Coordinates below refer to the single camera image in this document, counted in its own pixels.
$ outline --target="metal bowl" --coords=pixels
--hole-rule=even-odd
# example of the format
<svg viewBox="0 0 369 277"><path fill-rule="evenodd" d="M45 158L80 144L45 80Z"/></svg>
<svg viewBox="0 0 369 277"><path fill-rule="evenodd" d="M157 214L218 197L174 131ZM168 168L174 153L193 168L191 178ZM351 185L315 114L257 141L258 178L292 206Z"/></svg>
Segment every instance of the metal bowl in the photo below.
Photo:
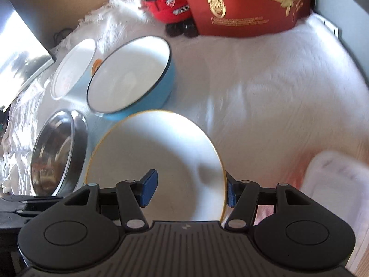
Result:
<svg viewBox="0 0 369 277"><path fill-rule="evenodd" d="M31 185L38 196L66 196L82 172L87 125L77 111L59 111L42 128L33 149Z"/></svg>

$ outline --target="red toy car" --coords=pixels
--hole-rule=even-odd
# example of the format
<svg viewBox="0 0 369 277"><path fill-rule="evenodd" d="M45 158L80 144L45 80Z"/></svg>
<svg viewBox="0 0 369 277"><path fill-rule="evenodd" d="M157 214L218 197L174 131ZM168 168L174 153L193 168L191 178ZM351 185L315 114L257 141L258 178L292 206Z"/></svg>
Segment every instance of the red toy car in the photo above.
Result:
<svg viewBox="0 0 369 277"><path fill-rule="evenodd" d="M191 38L198 35L187 0L140 1L157 20L166 23L165 31L169 36L178 36L183 33Z"/></svg>

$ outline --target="white bowl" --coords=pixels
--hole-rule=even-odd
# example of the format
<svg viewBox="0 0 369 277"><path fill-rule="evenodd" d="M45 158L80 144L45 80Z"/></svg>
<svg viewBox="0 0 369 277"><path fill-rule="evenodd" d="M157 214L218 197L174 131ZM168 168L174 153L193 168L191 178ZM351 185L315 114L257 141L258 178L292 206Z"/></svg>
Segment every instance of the white bowl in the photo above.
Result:
<svg viewBox="0 0 369 277"><path fill-rule="evenodd" d="M166 40L145 36L125 43L97 69L87 91L90 109L108 120L160 109L175 81L175 66Z"/></svg>
<svg viewBox="0 0 369 277"><path fill-rule="evenodd" d="M158 171L158 187L148 220L222 220L226 205L226 174L210 139L181 115L151 110L118 122L95 148L86 182L115 187Z"/></svg>
<svg viewBox="0 0 369 277"><path fill-rule="evenodd" d="M64 98L71 102L86 102L95 52L96 43L88 38L63 58L51 82L50 94L54 100Z"/></svg>

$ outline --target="black rim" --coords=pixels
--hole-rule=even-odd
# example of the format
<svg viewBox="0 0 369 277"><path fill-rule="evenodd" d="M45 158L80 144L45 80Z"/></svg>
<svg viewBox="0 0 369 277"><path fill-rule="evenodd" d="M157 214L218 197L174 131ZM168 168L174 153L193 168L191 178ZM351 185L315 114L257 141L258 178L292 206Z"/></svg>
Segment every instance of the black rim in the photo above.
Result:
<svg viewBox="0 0 369 277"><path fill-rule="evenodd" d="M94 109L93 107L91 107L90 105L90 102L89 102L89 90L90 90L90 86L91 86L91 82L95 76L95 74L98 72L98 70L102 67L102 65L104 64L104 62L111 56L113 55L117 50L123 48L124 46L136 41L136 40L139 40L139 39L142 39L142 38L148 38L148 37L155 37L155 38L160 38L162 39L164 42L167 43L168 47L169 47L169 57L168 57L168 61L167 61L167 65L165 66L164 68L164 71L163 73L161 74L161 76L159 77L159 79L154 83L154 85L149 88L140 98L138 98L136 101L132 102L131 104L127 105L126 107L123 107L123 108L120 108L120 109L117 109L115 111L110 111L110 112L100 112L100 111L97 111L96 109ZM92 78L90 80L90 83L89 83L89 86L87 88L87 96L86 96L86 100L87 100L87 105L89 106L89 108L94 112L94 113L98 113L98 114L113 114L113 113L117 113L117 112L120 112L122 110L125 110L129 107L131 107L132 105L140 102L143 98L145 98L159 83L160 81L163 79L164 75L167 73L168 69L169 69L169 66L172 62L172 49L169 45L169 43L167 42L167 40L165 40L164 38L160 37L160 36L154 36L154 35L148 35L148 36L142 36L142 37L139 37L139 38L135 38L133 40L130 40L126 43L124 43L123 45L121 45L120 47L118 47L117 49L115 49L113 52L110 53L110 55L108 55L108 57L106 57L103 62L101 63L101 65L99 66L99 68L96 70L96 72L94 72L94 74L92 75Z"/></svg>

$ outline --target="red box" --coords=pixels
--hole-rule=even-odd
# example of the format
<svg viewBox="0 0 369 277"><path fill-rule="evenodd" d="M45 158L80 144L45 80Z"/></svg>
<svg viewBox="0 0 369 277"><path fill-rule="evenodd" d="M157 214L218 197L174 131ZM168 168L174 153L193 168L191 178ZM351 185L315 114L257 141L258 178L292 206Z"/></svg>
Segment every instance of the red box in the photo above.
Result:
<svg viewBox="0 0 369 277"><path fill-rule="evenodd" d="M310 0L188 0L202 35L231 37L276 33L310 13Z"/></svg>

